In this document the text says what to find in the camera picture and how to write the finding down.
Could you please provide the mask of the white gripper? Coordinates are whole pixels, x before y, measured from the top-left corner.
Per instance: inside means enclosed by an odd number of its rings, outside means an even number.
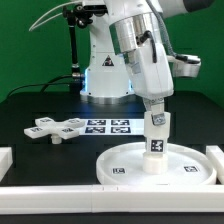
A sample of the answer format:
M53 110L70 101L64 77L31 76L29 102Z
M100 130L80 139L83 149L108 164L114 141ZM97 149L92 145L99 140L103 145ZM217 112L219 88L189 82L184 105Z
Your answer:
M144 98L143 104L151 112L154 126L166 123L164 97L173 94L173 81L162 44L156 44L157 62L153 62L150 45L139 47L126 54L126 68L136 95Z

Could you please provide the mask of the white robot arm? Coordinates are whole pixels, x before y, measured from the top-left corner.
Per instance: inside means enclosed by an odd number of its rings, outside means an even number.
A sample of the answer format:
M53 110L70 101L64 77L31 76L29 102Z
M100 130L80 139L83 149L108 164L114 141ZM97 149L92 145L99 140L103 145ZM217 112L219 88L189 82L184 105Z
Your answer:
M195 77L201 59L176 53L164 19L210 7L214 0L84 0L85 9L104 8L90 26L91 58L82 97L118 102L143 99L151 123L164 125L164 99L174 77Z

